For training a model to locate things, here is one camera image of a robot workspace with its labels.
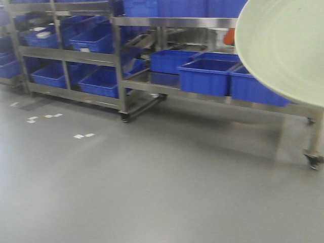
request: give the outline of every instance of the rolling rack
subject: rolling rack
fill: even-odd
[[[291,114],[306,117],[312,125],[312,136],[309,149],[305,151],[305,156],[309,160],[310,167],[317,170],[324,163],[324,158],[318,153],[320,135],[323,123],[323,111],[298,104],[289,104],[286,107],[277,107],[234,100],[231,97],[217,97],[201,95],[196,93],[183,92],[179,89],[179,77],[171,74],[161,74],[164,80],[171,80],[172,86],[161,85],[154,82],[154,77],[149,69],[145,69],[134,75],[124,77],[123,72],[123,51],[132,46],[147,47],[157,42],[158,49],[167,48],[168,28],[235,28],[235,18],[131,18],[117,17],[115,14],[113,0],[104,2],[72,2],[72,3],[50,3],[37,4],[11,4],[10,0],[5,0],[4,5],[9,12],[11,26],[14,25],[15,16],[29,12],[47,12],[53,16],[56,33],[60,42],[59,49],[37,48],[21,46],[19,44],[18,31],[13,28],[13,41],[15,50],[21,60],[25,88],[30,93],[41,93],[70,100],[91,103],[108,108],[119,110],[123,122],[128,123],[134,117],[140,115],[149,107],[166,100],[167,96],[203,100],[210,103],[226,104],[229,106],[248,107],[256,110],[265,110],[283,114]],[[114,54],[88,53],[65,50],[62,47],[62,37],[60,33],[60,21],[58,16],[73,15],[102,15],[108,17],[112,22],[114,34]],[[129,41],[122,45],[121,26],[149,26],[156,27],[156,31],[147,35],[146,38],[138,38],[136,41]],[[24,58],[36,57],[62,61],[64,74],[66,77],[66,89],[50,87],[33,83],[29,79]],[[66,62],[77,62],[95,64],[98,66],[116,67],[119,99],[109,98],[99,95],[92,95],[71,89],[69,73]],[[133,104],[143,93],[156,93],[149,102],[134,108]]]

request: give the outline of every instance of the white plate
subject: white plate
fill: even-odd
[[[324,0],[249,0],[235,45],[249,72],[275,92],[324,108]]]

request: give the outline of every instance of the shelf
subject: shelf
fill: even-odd
[[[38,57],[45,59],[53,59],[68,62],[80,62],[95,64],[99,66],[114,67],[115,56],[113,54],[92,53],[69,51],[62,49],[40,48],[40,47],[25,47],[20,46],[20,52],[26,57]]]
[[[11,87],[17,87],[18,85],[22,84],[22,82],[23,82],[22,75],[15,76],[13,78],[0,77],[0,84],[11,86]]]
[[[150,72],[149,70],[128,77],[127,79],[123,80],[123,85],[126,88],[135,90],[142,90],[182,98],[233,105],[238,107],[253,108],[257,110],[266,110],[283,114],[299,115],[304,117],[314,117],[316,114],[318,114],[318,110],[316,109],[310,109],[309,107],[297,104],[290,104],[286,107],[279,107],[241,100],[234,100],[231,97],[218,97],[184,92],[180,90],[180,78],[178,75]]]
[[[80,15],[86,14],[111,14],[113,8],[110,1],[104,2],[75,2],[75,3],[54,3],[57,15]],[[9,4],[9,8],[13,13],[28,12],[51,12],[51,3],[37,4]]]
[[[114,98],[99,96],[99,95],[92,95],[84,92],[61,89],[61,88],[56,88],[56,87],[51,87],[46,85],[39,85],[35,83],[28,83],[28,87],[30,91],[36,93],[85,102],[88,104],[100,105],[100,106],[117,109],[117,110],[120,109],[119,99],[114,99]]]
[[[113,18],[119,26],[235,28],[236,18]]]

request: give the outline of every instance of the epoxy floor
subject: epoxy floor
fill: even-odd
[[[1,243],[324,241],[305,118],[170,98],[123,124],[3,86],[0,112]]]

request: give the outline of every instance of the blue bin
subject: blue bin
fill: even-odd
[[[21,72],[19,61],[13,53],[0,56],[0,77],[12,78]]]
[[[179,74],[178,67],[191,62],[192,56],[198,52],[162,50],[151,54],[151,70],[154,72],[164,72]]]
[[[113,53],[113,36],[107,28],[96,27],[70,39],[73,48],[77,51],[89,49],[95,53]]]
[[[226,96],[229,93],[229,71],[238,62],[200,59],[179,67],[180,89],[186,92]]]
[[[132,75],[144,68],[144,61],[136,60],[133,69],[124,75]],[[97,71],[81,80],[79,85],[86,93],[118,98],[117,75],[114,67],[99,67]]]
[[[125,14],[129,17],[159,17],[159,0],[124,0]]]
[[[76,34],[81,34],[97,26],[99,20],[103,20],[103,16],[72,16],[61,20],[62,29],[74,27]]]
[[[159,0],[159,16],[167,18],[204,18],[207,0]]]
[[[231,96],[236,100],[286,106],[289,100],[276,94],[257,81],[243,66],[230,73]]]
[[[68,65],[68,71],[70,74],[71,85],[76,85],[84,76],[85,68],[93,65]],[[64,70],[62,63],[54,62],[34,73],[31,74],[34,82],[40,85],[53,86],[57,88],[66,88],[66,78],[64,76]]]
[[[237,18],[248,0],[208,0],[207,17]]]
[[[13,45],[10,36],[0,38],[0,57],[12,52]]]
[[[44,47],[44,48],[59,48],[59,42],[57,38],[57,34],[55,32],[55,26],[50,25],[42,32],[49,31],[52,34],[47,38],[37,38],[37,34],[39,32],[36,31],[26,31],[20,33],[20,36],[25,39],[26,43],[30,47]],[[62,31],[62,40],[63,45],[70,45],[70,39],[76,36],[75,29],[71,26],[68,28],[64,28]]]
[[[5,10],[0,10],[0,26],[9,24],[8,13]]]
[[[221,60],[221,61],[231,61],[231,62],[240,61],[238,55],[236,54],[211,53],[211,52],[198,53],[197,55],[193,56],[193,59],[194,60],[209,59],[209,60]]]

